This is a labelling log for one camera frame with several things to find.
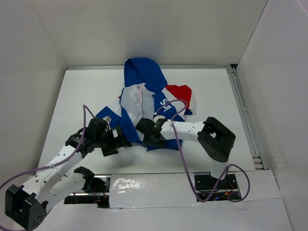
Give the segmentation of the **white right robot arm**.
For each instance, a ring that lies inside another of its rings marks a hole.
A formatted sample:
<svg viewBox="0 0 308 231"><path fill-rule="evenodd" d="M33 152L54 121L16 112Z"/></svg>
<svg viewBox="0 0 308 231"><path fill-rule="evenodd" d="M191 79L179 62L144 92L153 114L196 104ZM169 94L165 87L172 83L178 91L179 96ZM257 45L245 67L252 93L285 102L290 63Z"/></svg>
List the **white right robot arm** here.
<svg viewBox="0 0 308 231"><path fill-rule="evenodd" d="M136 130L144 135L143 145L155 149L178 149L177 140L193 141L201 144L212 160L210 183L216 189L222 188L226 182L229 156L236 136L214 117L206 121L179 122L160 118L152 121L142 118Z"/></svg>

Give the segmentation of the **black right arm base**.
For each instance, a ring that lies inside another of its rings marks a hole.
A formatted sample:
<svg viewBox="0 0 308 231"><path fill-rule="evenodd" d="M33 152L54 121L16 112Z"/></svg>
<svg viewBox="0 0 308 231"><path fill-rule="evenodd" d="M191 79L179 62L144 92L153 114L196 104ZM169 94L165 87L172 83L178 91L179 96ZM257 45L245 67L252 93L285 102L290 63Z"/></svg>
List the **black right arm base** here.
<svg viewBox="0 0 308 231"><path fill-rule="evenodd" d="M217 179L211 177L209 174L199 174L194 176L195 190L200 199L205 200L214 187ZM240 200L241 193L239 192L238 183L234 174L227 174L224 180L221 180L215 188L209 201L228 201Z"/></svg>

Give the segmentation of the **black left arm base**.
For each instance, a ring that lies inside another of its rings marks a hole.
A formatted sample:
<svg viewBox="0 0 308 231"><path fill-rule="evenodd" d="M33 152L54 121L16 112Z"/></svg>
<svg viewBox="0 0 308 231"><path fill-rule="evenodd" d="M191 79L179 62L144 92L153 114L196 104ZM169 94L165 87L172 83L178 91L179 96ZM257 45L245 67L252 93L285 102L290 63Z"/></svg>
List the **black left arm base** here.
<svg viewBox="0 0 308 231"><path fill-rule="evenodd" d="M71 193L64 200L65 205L93 204L98 208L109 208L111 175L95 175L86 189Z"/></svg>

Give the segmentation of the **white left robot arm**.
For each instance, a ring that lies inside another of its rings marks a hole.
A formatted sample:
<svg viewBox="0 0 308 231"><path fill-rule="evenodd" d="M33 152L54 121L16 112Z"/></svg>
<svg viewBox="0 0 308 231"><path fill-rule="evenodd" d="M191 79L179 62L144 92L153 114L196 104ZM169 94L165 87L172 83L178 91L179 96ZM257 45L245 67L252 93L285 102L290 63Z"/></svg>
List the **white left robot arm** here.
<svg viewBox="0 0 308 231"><path fill-rule="evenodd" d="M87 127L71 135L60 152L45 167L21 186L12 185L5 193L5 215L33 231L51 209L76 191L93 192L104 181L85 167L75 167L96 148L103 156L118 153L121 147L130 147L120 126L111 129L104 119L95 117Z"/></svg>

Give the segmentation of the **blue white red jacket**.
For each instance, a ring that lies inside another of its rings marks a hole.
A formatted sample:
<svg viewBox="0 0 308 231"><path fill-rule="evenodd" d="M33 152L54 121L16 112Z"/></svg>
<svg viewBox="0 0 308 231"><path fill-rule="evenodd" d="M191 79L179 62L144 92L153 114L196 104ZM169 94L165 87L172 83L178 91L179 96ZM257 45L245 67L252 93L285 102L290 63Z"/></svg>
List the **blue white red jacket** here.
<svg viewBox="0 0 308 231"><path fill-rule="evenodd" d="M152 119L154 113L174 121L194 115L193 91L187 85L169 85L159 65L149 58L131 58L124 65L124 88L115 103L96 116L110 116L111 129L120 126L131 143L143 143L144 135L135 129L141 118Z"/></svg>

